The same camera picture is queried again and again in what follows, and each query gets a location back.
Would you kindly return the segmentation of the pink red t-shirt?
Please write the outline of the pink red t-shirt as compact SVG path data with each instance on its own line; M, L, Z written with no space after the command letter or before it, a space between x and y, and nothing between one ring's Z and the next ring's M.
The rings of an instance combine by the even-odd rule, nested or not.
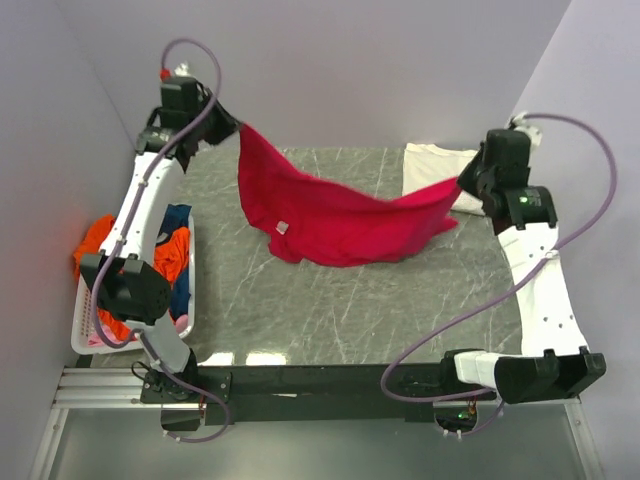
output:
M272 255L329 267L399 262L457 226L449 212L461 190L449 178L383 200L294 167L249 125L240 131L238 189L248 223L267 234Z

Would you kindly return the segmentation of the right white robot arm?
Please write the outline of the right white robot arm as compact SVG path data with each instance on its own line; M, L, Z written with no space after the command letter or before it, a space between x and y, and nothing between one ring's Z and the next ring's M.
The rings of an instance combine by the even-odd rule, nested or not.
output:
M558 217L549 190L529 183L530 136L521 128L488 131L458 178L482 203L511 269L521 321L521 352L459 351L441 371L444 395L460 399L474 384L509 404L579 396L604 375L571 305L557 242Z

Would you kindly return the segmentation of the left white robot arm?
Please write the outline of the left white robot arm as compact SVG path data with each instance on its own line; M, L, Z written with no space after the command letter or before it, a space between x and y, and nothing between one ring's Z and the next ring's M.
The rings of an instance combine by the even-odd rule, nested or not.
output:
M199 145L218 145L239 129L239 122L214 92L190 76L165 73L161 103L150 114L135 146L134 170L112 229L97 253L80 261L91 292L94 328L108 311L138 340L151 365L168 371L164 389L176 401L193 399L200 388L191 350L179 337L169 314L170 284L154 267L156 241L174 189Z

